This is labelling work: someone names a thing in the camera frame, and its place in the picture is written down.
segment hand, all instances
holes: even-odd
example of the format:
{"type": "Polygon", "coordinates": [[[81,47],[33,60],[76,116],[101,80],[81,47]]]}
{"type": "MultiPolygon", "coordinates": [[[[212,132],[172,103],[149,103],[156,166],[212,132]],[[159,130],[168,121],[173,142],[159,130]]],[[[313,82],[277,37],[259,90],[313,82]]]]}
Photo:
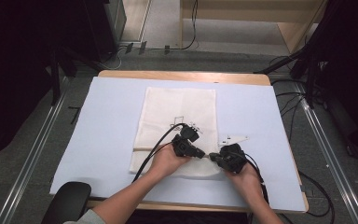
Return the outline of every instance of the hand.
{"type": "Polygon", "coordinates": [[[248,204],[254,199],[263,199],[263,192],[257,172],[249,162],[242,167],[239,174],[228,171],[225,171],[225,173],[248,204]]]}
{"type": "Polygon", "coordinates": [[[190,157],[177,157],[172,144],[168,144],[154,155],[152,165],[147,173],[155,174],[162,179],[173,174],[181,165],[190,160],[190,157]]]}

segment sleeve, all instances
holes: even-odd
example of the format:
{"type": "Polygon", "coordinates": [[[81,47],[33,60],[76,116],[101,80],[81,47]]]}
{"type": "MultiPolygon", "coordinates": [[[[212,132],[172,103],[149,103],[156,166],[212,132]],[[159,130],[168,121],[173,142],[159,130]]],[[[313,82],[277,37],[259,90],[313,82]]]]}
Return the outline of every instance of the sleeve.
{"type": "Polygon", "coordinates": [[[90,209],[78,221],[67,221],[64,224],[105,224],[105,222],[90,209]]]}

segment black handheld controller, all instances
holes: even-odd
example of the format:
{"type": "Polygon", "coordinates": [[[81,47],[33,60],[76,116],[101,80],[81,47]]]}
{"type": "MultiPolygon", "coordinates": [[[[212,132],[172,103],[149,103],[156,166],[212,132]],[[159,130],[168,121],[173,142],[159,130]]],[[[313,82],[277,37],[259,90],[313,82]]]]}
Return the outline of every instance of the black handheld controller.
{"type": "Polygon", "coordinates": [[[236,174],[240,173],[247,162],[245,153],[238,144],[224,146],[220,149],[220,153],[210,153],[209,158],[223,169],[236,174]]]}
{"type": "Polygon", "coordinates": [[[205,156],[204,151],[194,147],[190,143],[196,141],[197,139],[199,139],[197,130],[184,124],[180,134],[177,134],[172,140],[173,150],[175,151],[176,156],[197,157],[200,159],[205,156]]]}

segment person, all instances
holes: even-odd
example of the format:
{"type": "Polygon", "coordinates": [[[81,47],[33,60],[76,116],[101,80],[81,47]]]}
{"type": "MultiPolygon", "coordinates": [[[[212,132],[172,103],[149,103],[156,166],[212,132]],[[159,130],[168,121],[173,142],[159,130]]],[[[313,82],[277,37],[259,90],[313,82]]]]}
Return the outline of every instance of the person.
{"type": "MultiPolygon", "coordinates": [[[[144,175],[89,210],[78,222],[70,221],[65,224],[126,223],[141,200],[159,181],[173,174],[190,160],[189,157],[177,157],[171,144],[163,147],[154,156],[149,170],[144,175]]],[[[250,206],[259,223],[282,223],[264,200],[257,173],[250,164],[245,164],[237,175],[227,171],[225,173],[250,206]]]]}

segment white cloth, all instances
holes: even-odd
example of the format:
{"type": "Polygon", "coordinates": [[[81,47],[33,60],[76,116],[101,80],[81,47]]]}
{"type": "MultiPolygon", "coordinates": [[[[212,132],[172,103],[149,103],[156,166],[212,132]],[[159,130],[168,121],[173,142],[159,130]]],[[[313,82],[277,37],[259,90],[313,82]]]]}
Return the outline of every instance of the white cloth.
{"type": "MultiPolygon", "coordinates": [[[[193,122],[200,128],[200,138],[192,145],[206,154],[218,151],[215,90],[147,88],[138,133],[134,142],[131,167],[137,173],[139,167],[158,140],[173,124],[193,122]]],[[[169,143],[180,131],[172,131],[161,144],[169,143]]],[[[146,165],[143,173],[150,167],[146,165]]],[[[193,158],[173,175],[203,178],[220,172],[209,159],[193,158]]]]}

